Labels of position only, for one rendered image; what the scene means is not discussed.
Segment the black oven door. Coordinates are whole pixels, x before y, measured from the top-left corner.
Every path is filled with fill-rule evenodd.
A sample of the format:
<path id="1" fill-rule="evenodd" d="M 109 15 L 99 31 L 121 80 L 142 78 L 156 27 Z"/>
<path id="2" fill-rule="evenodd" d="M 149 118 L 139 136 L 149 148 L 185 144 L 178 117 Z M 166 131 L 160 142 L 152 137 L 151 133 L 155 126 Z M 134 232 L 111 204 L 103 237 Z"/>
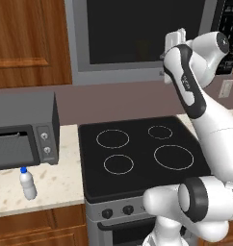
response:
<path id="1" fill-rule="evenodd" d="M 152 232 L 155 224 L 135 228 L 101 231 L 99 246 L 142 246 L 144 239 Z"/>

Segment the grey microwave door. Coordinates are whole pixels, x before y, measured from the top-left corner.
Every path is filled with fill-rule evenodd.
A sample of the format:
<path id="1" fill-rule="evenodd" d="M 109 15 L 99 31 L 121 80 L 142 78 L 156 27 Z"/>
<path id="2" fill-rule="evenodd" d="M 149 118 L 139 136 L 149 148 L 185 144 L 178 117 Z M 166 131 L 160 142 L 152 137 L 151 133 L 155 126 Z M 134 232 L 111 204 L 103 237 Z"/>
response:
<path id="1" fill-rule="evenodd" d="M 218 0 L 65 0 L 77 86 L 164 79 L 165 35 L 211 30 Z"/>

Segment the white wall outlet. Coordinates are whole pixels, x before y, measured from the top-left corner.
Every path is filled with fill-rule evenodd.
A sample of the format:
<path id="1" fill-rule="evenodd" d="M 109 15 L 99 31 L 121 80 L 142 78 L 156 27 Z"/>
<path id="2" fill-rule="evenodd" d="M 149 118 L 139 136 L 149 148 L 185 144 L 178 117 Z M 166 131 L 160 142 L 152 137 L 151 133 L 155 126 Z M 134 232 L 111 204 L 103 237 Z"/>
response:
<path id="1" fill-rule="evenodd" d="M 219 98 L 227 98 L 233 86 L 233 80 L 223 80 L 220 88 Z"/>

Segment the black hob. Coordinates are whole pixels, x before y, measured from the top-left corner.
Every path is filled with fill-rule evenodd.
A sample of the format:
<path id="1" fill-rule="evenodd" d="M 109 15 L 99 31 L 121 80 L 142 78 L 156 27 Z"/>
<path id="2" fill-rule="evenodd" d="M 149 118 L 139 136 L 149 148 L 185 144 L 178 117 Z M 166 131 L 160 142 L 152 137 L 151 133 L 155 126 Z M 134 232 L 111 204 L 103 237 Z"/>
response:
<path id="1" fill-rule="evenodd" d="M 78 136 L 84 193 L 92 204 L 211 174 L 197 139 L 176 116 L 85 124 Z"/>

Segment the brown wooden cupboard door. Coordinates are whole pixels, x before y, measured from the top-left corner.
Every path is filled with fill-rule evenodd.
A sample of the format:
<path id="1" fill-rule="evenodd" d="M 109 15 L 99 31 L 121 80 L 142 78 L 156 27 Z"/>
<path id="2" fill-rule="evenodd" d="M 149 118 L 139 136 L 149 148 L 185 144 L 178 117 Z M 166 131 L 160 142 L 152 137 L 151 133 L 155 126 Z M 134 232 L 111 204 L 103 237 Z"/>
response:
<path id="1" fill-rule="evenodd" d="M 0 0 L 0 88 L 71 83 L 65 0 Z"/>

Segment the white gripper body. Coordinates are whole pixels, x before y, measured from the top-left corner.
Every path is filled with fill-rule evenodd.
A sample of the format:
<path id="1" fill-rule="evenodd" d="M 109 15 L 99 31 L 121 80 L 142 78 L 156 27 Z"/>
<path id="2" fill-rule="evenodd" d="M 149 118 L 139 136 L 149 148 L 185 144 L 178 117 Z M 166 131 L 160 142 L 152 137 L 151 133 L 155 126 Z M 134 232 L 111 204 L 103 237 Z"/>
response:
<path id="1" fill-rule="evenodd" d="M 178 29 L 175 32 L 166 34 L 165 37 L 165 51 L 161 58 L 163 59 L 165 83 L 170 84 L 172 82 L 172 76 L 181 72 L 181 54 L 177 45 L 184 44 L 186 42 L 186 30 L 184 28 Z"/>

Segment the dark grey toaster oven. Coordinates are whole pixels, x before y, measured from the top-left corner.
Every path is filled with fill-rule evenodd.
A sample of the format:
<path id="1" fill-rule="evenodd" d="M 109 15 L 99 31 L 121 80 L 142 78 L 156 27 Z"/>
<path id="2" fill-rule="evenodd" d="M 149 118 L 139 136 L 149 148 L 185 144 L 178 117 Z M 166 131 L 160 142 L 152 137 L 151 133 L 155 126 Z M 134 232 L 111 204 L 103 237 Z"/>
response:
<path id="1" fill-rule="evenodd" d="M 0 128 L 31 125 L 39 151 L 40 163 L 57 164 L 60 148 L 60 119 L 53 91 L 0 95 Z M 48 133 L 48 139 L 40 135 Z M 51 152 L 44 153 L 44 147 Z"/>

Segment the clear bottle with blue cap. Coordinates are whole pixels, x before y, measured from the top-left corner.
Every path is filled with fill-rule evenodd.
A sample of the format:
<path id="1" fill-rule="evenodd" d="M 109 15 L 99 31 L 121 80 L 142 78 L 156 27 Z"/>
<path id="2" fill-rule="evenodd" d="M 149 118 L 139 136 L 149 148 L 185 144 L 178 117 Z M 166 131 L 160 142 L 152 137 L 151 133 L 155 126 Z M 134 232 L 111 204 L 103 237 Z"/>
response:
<path id="1" fill-rule="evenodd" d="M 24 196 L 27 200 L 34 200 L 37 197 L 37 189 L 32 174 L 26 167 L 20 168 L 19 176 L 20 184 L 23 189 Z"/>

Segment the silver oven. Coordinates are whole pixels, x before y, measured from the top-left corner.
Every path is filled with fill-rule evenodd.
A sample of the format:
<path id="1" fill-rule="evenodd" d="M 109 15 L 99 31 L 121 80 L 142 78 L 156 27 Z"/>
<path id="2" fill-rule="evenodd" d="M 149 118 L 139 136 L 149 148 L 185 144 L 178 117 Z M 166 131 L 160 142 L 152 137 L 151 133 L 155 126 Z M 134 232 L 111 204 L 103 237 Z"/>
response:
<path id="1" fill-rule="evenodd" d="M 99 243 L 101 242 L 102 234 L 97 227 L 98 222 L 101 222 L 103 225 L 114 225 L 117 223 L 124 223 L 154 217 L 152 215 L 149 215 L 144 210 L 144 207 L 142 205 L 142 196 L 100 203 L 93 203 L 85 200 L 85 205 L 89 246 L 99 246 Z M 122 209 L 125 206 L 133 206 L 133 213 L 130 215 L 124 214 Z M 104 209 L 112 209 L 113 216 L 109 219 L 104 218 L 102 216 L 102 211 Z"/>

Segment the brown wooden cabinet door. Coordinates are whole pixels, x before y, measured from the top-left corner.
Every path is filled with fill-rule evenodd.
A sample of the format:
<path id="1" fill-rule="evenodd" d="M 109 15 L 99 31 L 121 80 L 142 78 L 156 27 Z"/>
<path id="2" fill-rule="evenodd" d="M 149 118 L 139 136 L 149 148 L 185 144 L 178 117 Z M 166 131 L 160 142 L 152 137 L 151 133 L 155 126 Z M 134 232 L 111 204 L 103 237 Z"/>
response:
<path id="1" fill-rule="evenodd" d="M 89 246 L 89 243 L 87 227 L 83 225 L 0 238 L 0 246 Z"/>

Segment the grey microwave oven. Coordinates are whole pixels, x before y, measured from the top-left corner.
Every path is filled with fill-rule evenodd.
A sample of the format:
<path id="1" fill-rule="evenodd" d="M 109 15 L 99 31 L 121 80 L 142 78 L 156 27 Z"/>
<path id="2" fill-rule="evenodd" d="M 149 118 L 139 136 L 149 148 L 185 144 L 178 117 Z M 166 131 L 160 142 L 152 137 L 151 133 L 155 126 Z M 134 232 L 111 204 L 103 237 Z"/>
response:
<path id="1" fill-rule="evenodd" d="M 233 0 L 65 0 L 65 13 L 75 85 L 165 80 L 179 43 L 210 75 L 233 73 Z"/>

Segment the brown wooden drawer front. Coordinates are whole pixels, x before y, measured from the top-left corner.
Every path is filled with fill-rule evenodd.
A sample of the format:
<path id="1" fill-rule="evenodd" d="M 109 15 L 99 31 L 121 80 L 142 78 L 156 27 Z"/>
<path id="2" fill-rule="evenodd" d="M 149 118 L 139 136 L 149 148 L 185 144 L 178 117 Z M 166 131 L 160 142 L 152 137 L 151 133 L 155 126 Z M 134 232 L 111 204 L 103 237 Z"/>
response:
<path id="1" fill-rule="evenodd" d="M 85 223 L 84 205 L 0 217 L 0 235 L 29 230 L 54 230 Z"/>

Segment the toaster oven glass door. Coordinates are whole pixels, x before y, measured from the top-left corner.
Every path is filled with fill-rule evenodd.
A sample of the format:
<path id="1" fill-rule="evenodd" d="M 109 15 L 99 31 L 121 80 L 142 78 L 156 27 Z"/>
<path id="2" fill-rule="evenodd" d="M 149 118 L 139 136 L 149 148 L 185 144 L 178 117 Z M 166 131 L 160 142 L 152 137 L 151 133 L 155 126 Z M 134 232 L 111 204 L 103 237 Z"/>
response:
<path id="1" fill-rule="evenodd" d="M 0 170 L 39 164 L 39 151 L 31 125 L 0 128 Z"/>

